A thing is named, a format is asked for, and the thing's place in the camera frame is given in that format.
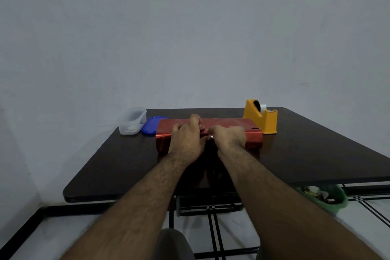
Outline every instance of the green plastic basket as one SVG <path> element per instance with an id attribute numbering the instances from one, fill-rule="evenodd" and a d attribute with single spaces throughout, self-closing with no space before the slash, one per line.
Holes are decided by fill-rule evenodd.
<path id="1" fill-rule="evenodd" d="M 311 196 L 301 190 L 300 187 L 297 187 L 296 190 L 307 197 L 309 200 L 314 202 L 316 205 L 318 205 L 320 208 L 323 208 L 325 211 L 336 215 L 340 209 L 345 208 L 348 205 L 348 197 L 346 196 L 343 189 L 341 189 L 338 185 L 331 185 L 331 186 L 322 186 L 319 187 L 320 190 L 326 191 L 329 193 L 329 198 L 340 200 L 341 203 L 337 203 L 335 205 L 329 205 L 328 203 L 324 203 L 323 201 L 316 199 L 314 196 Z"/>

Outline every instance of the tabletop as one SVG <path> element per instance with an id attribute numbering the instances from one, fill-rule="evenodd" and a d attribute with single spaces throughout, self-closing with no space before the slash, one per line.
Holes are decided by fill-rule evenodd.
<path id="1" fill-rule="evenodd" d="M 390 180 L 390 159 L 289 109 L 278 111 L 277 134 L 263 135 L 263 146 L 252 154 L 291 186 Z M 244 108 L 150 109 L 147 117 L 240 118 Z M 155 137 L 141 132 L 124 136 L 119 129 L 76 174 L 63 191 L 67 202 L 118 199 L 163 158 Z M 217 148 L 205 152 L 183 173 L 175 195 L 235 192 L 218 159 Z"/>

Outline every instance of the shiny red foil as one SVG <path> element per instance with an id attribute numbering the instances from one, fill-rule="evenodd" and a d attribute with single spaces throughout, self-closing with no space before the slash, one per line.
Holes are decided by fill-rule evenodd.
<path id="1" fill-rule="evenodd" d="M 175 124 L 187 124 L 189 119 L 161 119 L 156 132 L 156 148 L 159 153 L 167 153 L 170 145 L 172 128 Z M 214 125 L 223 127 L 241 126 L 245 129 L 247 149 L 261 148 L 263 134 L 256 124 L 248 118 L 204 118 L 205 129 L 200 131 L 200 137 L 208 135 L 207 130 Z"/>

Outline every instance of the hairy arm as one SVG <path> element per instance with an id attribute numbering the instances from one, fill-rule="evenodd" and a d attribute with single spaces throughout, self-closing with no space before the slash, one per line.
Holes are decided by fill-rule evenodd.
<path id="1" fill-rule="evenodd" d="M 278 179 L 245 149 L 241 127 L 214 127 L 218 155 L 275 259 L 381 259 L 324 210 Z"/>
<path id="2" fill-rule="evenodd" d="M 203 152 L 207 138 L 198 115 L 175 125 L 169 153 L 102 215 L 61 260 L 150 259 L 176 184 L 186 167 Z"/>

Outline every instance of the blue lid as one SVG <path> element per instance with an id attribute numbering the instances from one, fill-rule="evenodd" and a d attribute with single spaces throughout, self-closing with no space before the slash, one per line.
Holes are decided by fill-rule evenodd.
<path id="1" fill-rule="evenodd" d="M 160 119 L 167 119 L 165 116 L 150 117 L 142 127 L 141 131 L 147 135 L 155 135 Z"/>

